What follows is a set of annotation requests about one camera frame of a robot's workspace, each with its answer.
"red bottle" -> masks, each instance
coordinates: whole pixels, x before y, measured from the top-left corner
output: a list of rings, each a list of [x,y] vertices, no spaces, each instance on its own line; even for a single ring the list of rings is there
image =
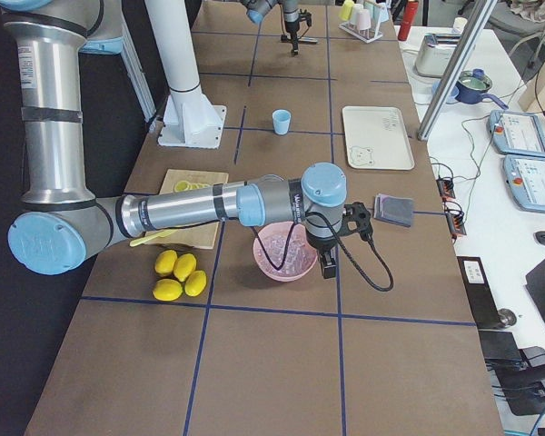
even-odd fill
[[[414,22],[414,17],[418,12],[417,1],[410,1],[406,5],[403,12],[403,18],[401,19],[400,32],[398,32],[398,41],[405,41],[408,39],[408,33],[410,32],[411,24]]]

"pink bowl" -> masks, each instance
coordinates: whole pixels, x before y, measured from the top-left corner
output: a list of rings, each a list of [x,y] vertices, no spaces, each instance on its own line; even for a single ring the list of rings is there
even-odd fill
[[[291,224],[290,222],[269,224],[258,232],[266,252],[276,265],[282,261]],[[300,279],[317,261],[317,251],[307,243],[306,231],[302,224],[295,225],[292,231],[287,259],[280,271],[276,271],[271,266],[257,239],[254,239],[253,255],[261,271],[278,282],[292,282]]]

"yellow lemon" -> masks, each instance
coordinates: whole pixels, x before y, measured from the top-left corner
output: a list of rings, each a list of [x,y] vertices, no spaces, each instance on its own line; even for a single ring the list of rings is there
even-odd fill
[[[187,180],[181,180],[175,184],[173,191],[175,193],[181,193],[183,191],[190,191],[192,184]]]
[[[182,285],[174,279],[158,280],[154,286],[154,297],[162,302],[177,300],[182,292]]]
[[[186,295],[190,297],[197,297],[205,289],[208,280],[206,278],[206,272],[202,270],[194,271],[186,280],[183,289],[185,290]]]
[[[185,282],[196,269],[196,257],[191,253],[180,256],[173,267],[173,275],[180,282]]]
[[[178,254],[175,250],[165,250],[161,252],[157,259],[155,259],[155,272],[160,275],[160,277],[167,277],[173,271],[173,266],[175,261],[178,258]]]

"black floor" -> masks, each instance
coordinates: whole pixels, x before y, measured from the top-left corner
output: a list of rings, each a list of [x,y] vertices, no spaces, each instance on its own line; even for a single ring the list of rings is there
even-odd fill
[[[143,4],[124,2],[124,14],[157,102],[164,73]],[[144,117],[119,55],[81,55],[80,65],[87,185],[98,197],[119,195],[144,139]],[[94,263],[49,277],[26,270],[9,251],[6,235],[27,188],[20,106],[16,45],[0,15],[0,436],[24,433]]]

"blue joint cap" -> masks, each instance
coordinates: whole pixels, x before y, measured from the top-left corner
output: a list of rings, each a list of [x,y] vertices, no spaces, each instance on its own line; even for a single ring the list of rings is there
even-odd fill
[[[10,11],[26,12],[38,9],[53,0],[0,0],[0,6]]]
[[[324,207],[340,206],[347,198],[345,174],[333,163],[321,162],[307,168],[301,187],[312,202]]]
[[[254,11],[252,9],[246,11],[246,16],[248,16],[248,19],[256,25],[259,25],[264,18],[260,12]]]
[[[49,213],[30,212],[16,218],[8,230],[8,244],[18,262],[47,275],[76,268],[87,253],[79,232]]]
[[[87,41],[79,52],[90,55],[118,55],[124,49],[124,38],[119,36],[113,39],[102,39],[98,41]]]
[[[247,184],[236,191],[238,220],[246,227],[264,225],[266,212],[261,191],[255,184]]]

